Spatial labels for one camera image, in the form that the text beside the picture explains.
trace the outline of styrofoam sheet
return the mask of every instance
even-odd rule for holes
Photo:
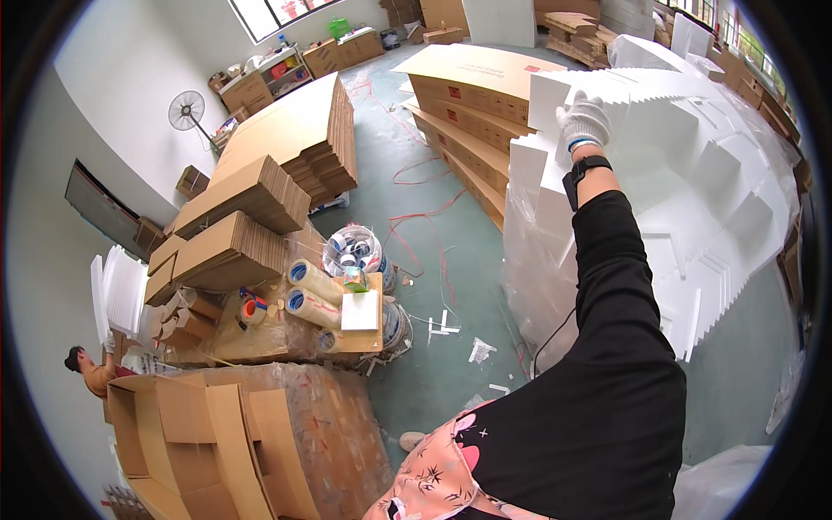
[[[544,105],[561,99],[569,106],[579,88],[603,99],[612,124],[605,152],[641,231],[661,329],[676,357],[689,360],[748,278],[780,251],[796,212],[790,166],[701,74],[539,76],[530,114],[553,112]],[[503,287],[523,337],[540,346],[575,305],[577,264],[562,187],[571,159],[552,137],[557,125],[532,123],[537,134],[512,141]]]
[[[533,0],[463,0],[463,8],[471,43],[534,48]]]

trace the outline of packing tape roll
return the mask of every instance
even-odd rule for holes
[[[329,244],[332,245],[339,253],[347,246],[347,239],[340,233],[335,233],[329,238]]]
[[[249,325],[257,325],[265,318],[265,311],[254,298],[246,298],[240,306],[240,318]]]
[[[336,307],[341,306],[341,300],[344,298],[343,286],[304,258],[297,260],[289,268],[289,282],[312,291]]]
[[[352,255],[341,255],[338,262],[341,264],[341,267],[355,267],[359,264]]]
[[[353,245],[353,250],[350,251],[350,253],[352,253],[355,256],[362,256],[363,257],[363,256],[369,255],[370,251],[371,251],[371,248],[370,248],[369,244],[366,241],[361,240],[359,242],[356,242],[355,245]]]
[[[310,290],[295,287],[285,297],[286,310],[326,329],[341,328],[341,311]]]
[[[324,354],[337,354],[344,347],[344,333],[337,329],[323,329],[318,333],[315,346]]]

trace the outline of work glove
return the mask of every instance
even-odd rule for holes
[[[106,332],[106,339],[104,340],[104,343],[102,343],[102,347],[104,347],[105,352],[108,354],[112,354],[113,350],[116,348],[116,338],[113,337],[111,330]]]
[[[604,101],[600,97],[587,99],[584,91],[577,91],[569,110],[559,106],[555,115],[569,151],[572,151],[572,145],[580,141],[593,141],[599,146],[610,141],[610,118],[604,111]]]

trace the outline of power cord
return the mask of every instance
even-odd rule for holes
[[[575,312],[575,307],[572,307],[572,310],[569,311],[569,314],[567,314],[567,317],[566,317],[565,320],[563,320],[563,323],[561,323],[561,325],[559,327],[557,327],[557,329],[555,329],[554,332],[552,332],[552,335],[549,336],[549,339],[546,340],[546,343],[544,343],[541,348],[537,349],[537,352],[534,354],[534,358],[532,359],[532,366],[529,367],[530,368],[529,373],[530,373],[532,379],[536,378],[539,375],[537,373],[537,357],[540,355],[540,353],[543,351],[543,349],[546,348],[546,345],[548,345],[549,342],[552,341],[552,338],[555,337],[555,334],[557,334],[558,332],[561,331],[561,329],[563,328],[563,325],[567,324],[567,322],[569,321],[569,318],[572,317],[572,314],[574,314],[574,312]]]

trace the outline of white wall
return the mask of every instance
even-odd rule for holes
[[[8,212],[8,293],[23,375],[44,428],[67,470],[102,512],[102,484],[118,484],[116,463],[104,423],[102,402],[90,394],[80,374],[63,365],[74,344],[97,359],[92,313],[90,262],[112,246],[64,200],[72,164],[78,157],[94,175],[117,157],[86,124],[63,89],[54,68],[33,94],[14,166]]]
[[[199,18],[197,12],[191,23]],[[207,85],[210,74],[200,69],[199,56],[191,49],[155,1],[96,0],[55,60],[84,117],[174,208],[186,201],[176,191],[182,170],[194,165],[209,176],[216,159],[197,130],[178,131],[170,125],[168,106],[180,92],[196,90],[206,100],[201,123],[209,133],[228,117]]]
[[[182,41],[188,45],[206,78],[228,66],[265,54],[278,47],[278,35],[255,46],[245,32],[228,0],[153,0],[170,16]],[[291,23],[282,33],[289,42],[305,49],[312,42],[330,37],[327,27],[333,17],[346,18],[350,25],[363,23],[377,31],[389,28],[387,12],[378,0],[341,0]]]

